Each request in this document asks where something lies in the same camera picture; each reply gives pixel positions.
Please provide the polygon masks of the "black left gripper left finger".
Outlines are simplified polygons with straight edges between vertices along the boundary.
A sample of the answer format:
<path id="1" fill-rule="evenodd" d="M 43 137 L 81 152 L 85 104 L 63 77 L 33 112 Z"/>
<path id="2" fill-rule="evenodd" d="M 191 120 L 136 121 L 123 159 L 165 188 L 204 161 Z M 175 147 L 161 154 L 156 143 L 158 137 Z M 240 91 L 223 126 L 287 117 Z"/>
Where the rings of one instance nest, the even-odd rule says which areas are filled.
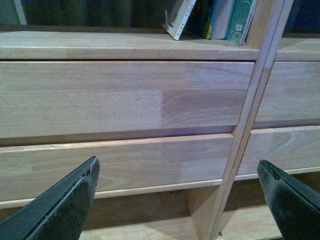
<path id="1" fill-rule="evenodd" d="M 0 223 L 2 240 L 78 240 L 92 206 L 100 162 L 92 156 Z"/>

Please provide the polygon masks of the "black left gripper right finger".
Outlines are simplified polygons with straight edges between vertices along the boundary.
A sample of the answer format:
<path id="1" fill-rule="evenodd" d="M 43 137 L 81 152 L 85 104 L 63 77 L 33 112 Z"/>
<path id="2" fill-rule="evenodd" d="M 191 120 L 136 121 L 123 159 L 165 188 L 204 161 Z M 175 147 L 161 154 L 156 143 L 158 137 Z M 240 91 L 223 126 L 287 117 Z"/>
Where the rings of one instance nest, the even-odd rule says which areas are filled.
<path id="1" fill-rule="evenodd" d="M 320 238 L 320 193 L 267 160 L 257 174 L 265 201 L 285 240 Z"/>

